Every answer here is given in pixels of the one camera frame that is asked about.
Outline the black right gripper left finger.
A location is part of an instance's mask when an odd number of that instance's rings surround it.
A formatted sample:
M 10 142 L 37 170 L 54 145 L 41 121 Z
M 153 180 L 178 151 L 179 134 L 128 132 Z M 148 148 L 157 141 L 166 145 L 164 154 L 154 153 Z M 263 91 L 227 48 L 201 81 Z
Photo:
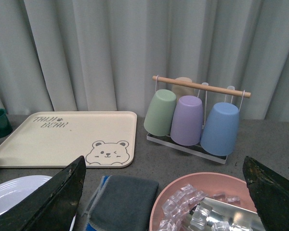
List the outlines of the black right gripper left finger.
M 86 164 L 79 156 L 0 215 L 0 231 L 68 231 L 82 196 Z

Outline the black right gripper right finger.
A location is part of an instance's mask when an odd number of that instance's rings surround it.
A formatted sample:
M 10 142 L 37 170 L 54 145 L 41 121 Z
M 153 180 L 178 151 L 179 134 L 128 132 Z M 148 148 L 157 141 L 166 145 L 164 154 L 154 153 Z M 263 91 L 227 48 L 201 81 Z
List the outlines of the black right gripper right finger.
M 289 180 L 250 156 L 242 171 L 265 230 L 289 231 Z

